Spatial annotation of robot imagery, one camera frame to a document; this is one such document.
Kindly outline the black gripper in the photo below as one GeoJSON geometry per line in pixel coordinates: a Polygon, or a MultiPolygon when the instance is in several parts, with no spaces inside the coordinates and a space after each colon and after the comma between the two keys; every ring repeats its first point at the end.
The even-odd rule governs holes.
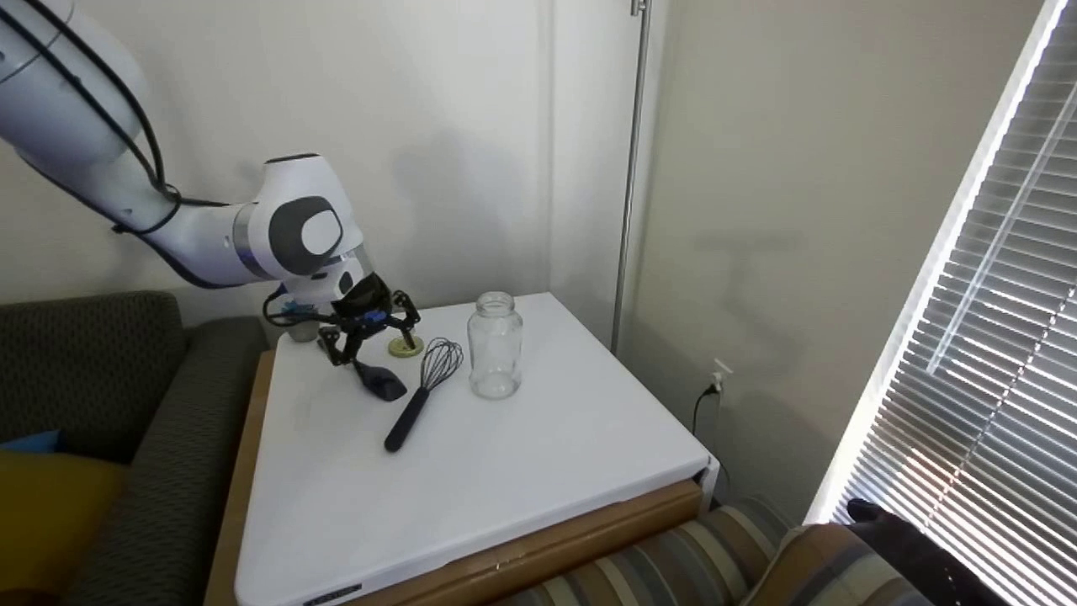
{"type": "MultiPolygon", "coordinates": [[[[415,326],[421,322],[421,314],[415,301],[400,290],[390,290],[376,274],[365,276],[342,301],[335,301],[333,316],[351,347],[360,347],[387,326],[400,329],[408,347],[418,344],[415,326]]],[[[339,347],[339,329],[315,329],[315,347],[333,368],[351,364],[348,349],[339,347]]]]}

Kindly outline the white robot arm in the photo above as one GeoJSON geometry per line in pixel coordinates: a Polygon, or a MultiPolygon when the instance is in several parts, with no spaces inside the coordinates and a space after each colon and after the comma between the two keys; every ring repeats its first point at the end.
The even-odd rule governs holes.
{"type": "Polygon", "coordinates": [[[418,306],[370,266],[353,201],[320,152],[266,162],[252,201],[191,200],[165,176],[138,59],[75,0],[0,0],[0,138],[50,186],[204,290],[271,281],[262,318],[333,364],[418,306]]]}

